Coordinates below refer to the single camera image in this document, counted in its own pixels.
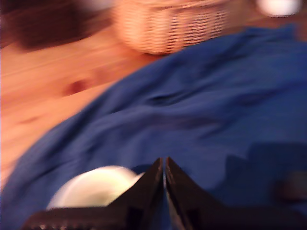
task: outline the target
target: wood knot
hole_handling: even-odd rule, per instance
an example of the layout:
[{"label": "wood knot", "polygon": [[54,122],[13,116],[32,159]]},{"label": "wood knot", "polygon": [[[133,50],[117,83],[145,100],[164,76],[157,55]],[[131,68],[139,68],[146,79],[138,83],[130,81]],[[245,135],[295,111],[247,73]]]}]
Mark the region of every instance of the wood knot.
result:
[{"label": "wood knot", "polygon": [[69,96],[69,95],[87,90],[87,88],[88,88],[87,82],[85,80],[78,80],[78,81],[75,81],[75,82],[71,83],[70,85],[68,85],[64,94],[66,96]]}]

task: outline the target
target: blue cloth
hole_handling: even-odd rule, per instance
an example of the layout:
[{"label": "blue cloth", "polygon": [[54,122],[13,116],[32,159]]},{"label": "blue cloth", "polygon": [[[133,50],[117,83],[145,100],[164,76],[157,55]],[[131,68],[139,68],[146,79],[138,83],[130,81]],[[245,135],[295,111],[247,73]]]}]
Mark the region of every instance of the blue cloth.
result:
[{"label": "blue cloth", "polygon": [[[227,205],[279,205],[272,183],[307,170],[307,44],[294,32],[248,28],[111,87],[21,157],[2,193],[2,229],[17,230],[83,172],[167,156]],[[288,207],[307,215],[306,203]]]}]

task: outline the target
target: white object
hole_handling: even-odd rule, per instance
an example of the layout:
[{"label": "white object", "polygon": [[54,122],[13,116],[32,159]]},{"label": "white object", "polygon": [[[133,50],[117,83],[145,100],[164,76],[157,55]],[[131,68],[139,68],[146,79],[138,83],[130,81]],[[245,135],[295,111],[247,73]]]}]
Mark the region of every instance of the white object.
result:
[{"label": "white object", "polygon": [[120,166],[106,166],[76,176],[53,196],[47,209],[107,206],[143,175]]},{"label": "white object", "polygon": [[82,10],[87,12],[111,8],[114,0],[78,0]]},{"label": "white object", "polygon": [[260,10],[272,17],[296,14],[302,7],[302,0],[258,0]]}]

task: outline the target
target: wooden floor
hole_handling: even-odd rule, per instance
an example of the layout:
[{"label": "wooden floor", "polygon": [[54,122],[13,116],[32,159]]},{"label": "wooden floor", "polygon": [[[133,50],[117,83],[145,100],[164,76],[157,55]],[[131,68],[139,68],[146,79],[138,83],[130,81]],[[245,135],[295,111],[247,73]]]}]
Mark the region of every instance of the wooden floor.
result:
[{"label": "wooden floor", "polygon": [[[276,19],[259,14],[247,1],[231,1],[227,33],[243,25],[298,22],[299,36],[307,40],[306,6],[296,16]],[[115,39],[108,11],[88,24],[95,33],[82,41],[32,52],[12,43],[1,50],[1,188],[19,157],[50,128],[129,73],[161,58]]]}]

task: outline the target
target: wicker basket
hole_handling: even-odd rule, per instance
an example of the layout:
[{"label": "wicker basket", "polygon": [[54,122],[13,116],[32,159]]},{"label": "wicker basket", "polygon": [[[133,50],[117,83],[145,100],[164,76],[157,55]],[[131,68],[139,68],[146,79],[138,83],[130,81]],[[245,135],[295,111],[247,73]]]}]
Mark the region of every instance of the wicker basket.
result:
[{"label": "wicker basket", "polygon": [[228,21],[229,0],[116,0],[118,36],[143,53],[167,54],[217,37]]}]

